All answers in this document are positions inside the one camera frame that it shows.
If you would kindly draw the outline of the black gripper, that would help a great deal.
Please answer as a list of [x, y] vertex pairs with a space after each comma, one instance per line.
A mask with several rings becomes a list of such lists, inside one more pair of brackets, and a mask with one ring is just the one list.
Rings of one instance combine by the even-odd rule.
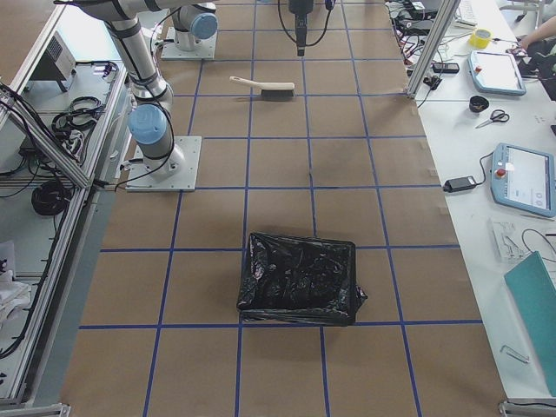
[[288, 11], [295, 17], [295, 45], [307, 47], [308, 15], [314, 9], [313, 0], [288, 0]]

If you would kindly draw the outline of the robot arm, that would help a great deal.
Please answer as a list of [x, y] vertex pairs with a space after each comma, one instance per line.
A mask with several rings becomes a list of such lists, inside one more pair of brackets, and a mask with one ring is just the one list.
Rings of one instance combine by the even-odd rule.
[[184, 52], [193, 52], [209, 40], [218, 30], [214, 3], [197, 3], [171, 9], [174, 27], [174, 44]]
[[[308, 15], [313, 11], [314, 1], [288, 1], [288, 11], [295, 17], [295, 37], [291, 37], [281, 15], [281, 1], [276, 1], [282, 29], [296, 46], [297, 56], [304, 56], [305, 49], [315, 46], [324, 36], [328, 27], [330, 10], [322, 36], [314, 43], [307, 43]], [[169, 10], [166, 17], [172, 17], [176, 33], [175, 45], [185, 45], [186, 39], [210, 39], [217, 31], [218, 19], [214, 1], [54, 1], [55, 4], [74, 6], [88, 16], [100, 20], [107, 28], [112, 41], [123, 60], [132, 83], [132, 94], [140, 106], [147, 103], [158, 105], [167, 112], [173, 101], [169, 84], [157, 67], [155, 52], [148, 46], [142, 35], [138, 13]], [[261, 91], [261, 99], [266, 101], [289, 100], [294, 96], [294, 84], [258, 83], [231, 77], [238, 82]]]

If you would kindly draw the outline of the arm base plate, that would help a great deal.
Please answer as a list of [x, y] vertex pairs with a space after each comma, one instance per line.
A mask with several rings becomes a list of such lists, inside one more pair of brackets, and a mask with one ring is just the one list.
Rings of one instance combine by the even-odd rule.
[[200, 61], [213, 60], [217, 34], [207, 39], [194, 37], [190, 32], [176, 32], [169, 27], [165, 43], [162, 47], [162, 60], [166, 61]]
[[[147, 158], [130, 166], [125, 188], [130, 192], [194, 191], [201, 150], [200, 136], [176, 136], [174, 150], [167, 161]], [[138, 145], [134, 158], [143, 159]]]

